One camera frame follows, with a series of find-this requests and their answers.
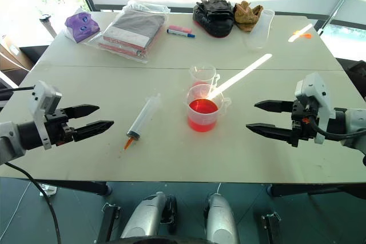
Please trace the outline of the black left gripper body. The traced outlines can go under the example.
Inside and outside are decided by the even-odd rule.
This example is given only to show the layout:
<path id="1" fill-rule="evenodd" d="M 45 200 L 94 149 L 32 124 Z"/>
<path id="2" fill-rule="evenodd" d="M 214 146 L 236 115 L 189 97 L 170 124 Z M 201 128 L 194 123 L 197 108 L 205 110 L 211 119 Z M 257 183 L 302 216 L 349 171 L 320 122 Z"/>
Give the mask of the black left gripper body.
<path id="1" fill-rule="evenodd" d="M 52 145 L 60 146 L 74 141 L 77 131 L 67 123 L 75 118 L 76 108 L 56 109 L 52 114 L 46 114 L 46 130 Z"/>

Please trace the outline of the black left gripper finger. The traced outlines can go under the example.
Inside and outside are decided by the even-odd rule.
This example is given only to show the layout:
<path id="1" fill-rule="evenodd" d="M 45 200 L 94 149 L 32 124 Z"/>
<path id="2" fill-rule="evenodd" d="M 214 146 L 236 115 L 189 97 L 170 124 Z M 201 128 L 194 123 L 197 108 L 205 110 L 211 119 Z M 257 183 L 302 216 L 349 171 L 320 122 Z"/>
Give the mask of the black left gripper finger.
<path id="1" fill-rule="evenodd" d="M 67 120 L 70 120 L 88 116 L 99 109 L 100 107 L 96 105 L 82 104 L 64 108 L 63 112 L 67 117 Z"/>
<path id="2" fill-rule="evenodd" d="M 95 135 L 102 134 L 113 125 L 114 121 L 96 121 L 89 123 L 84 127 L 74 129 L 73 140 L 74 142 L 78 142 L 87 138 L 91 138 Z"/>

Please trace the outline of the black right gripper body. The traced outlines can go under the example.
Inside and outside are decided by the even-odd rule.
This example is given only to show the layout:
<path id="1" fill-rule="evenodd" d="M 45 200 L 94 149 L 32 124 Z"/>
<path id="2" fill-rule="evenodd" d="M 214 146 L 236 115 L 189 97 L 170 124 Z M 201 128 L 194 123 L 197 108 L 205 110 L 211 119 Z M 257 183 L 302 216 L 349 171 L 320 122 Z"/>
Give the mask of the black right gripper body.
<path id="1" fill-rule="evenodd" d="M 317 119 L 318 110 L 318 103 L 312 99 L 306 105 L 303 105 L 297 99 L 293 102 L 291 113 L 292 131 L 289 141 L 292 147 L 297 147 L 299 140 L 308 141 L 316 136 L 316 132 L 308 122 L 308 117 Z"/>

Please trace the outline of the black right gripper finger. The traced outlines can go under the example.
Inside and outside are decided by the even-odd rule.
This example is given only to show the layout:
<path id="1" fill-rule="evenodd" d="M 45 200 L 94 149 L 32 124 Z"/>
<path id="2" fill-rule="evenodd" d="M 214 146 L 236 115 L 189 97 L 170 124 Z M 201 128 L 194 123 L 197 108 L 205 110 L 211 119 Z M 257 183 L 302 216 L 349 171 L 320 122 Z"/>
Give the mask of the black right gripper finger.
<path id="1" fill-rule="evenodd" d="M 292 144 L 292 130 L 276 127 L 266 123 L 250 123 L 245 125 L 247 129 L 254 133 L 270 139 L 285 141 Z"/>
<path id="2" fill-rule="evenodd" d="M 293 101 L 264 100 L 254 104 L 259 109 L 274 113 L 291 113 L 293 109 Z"/>

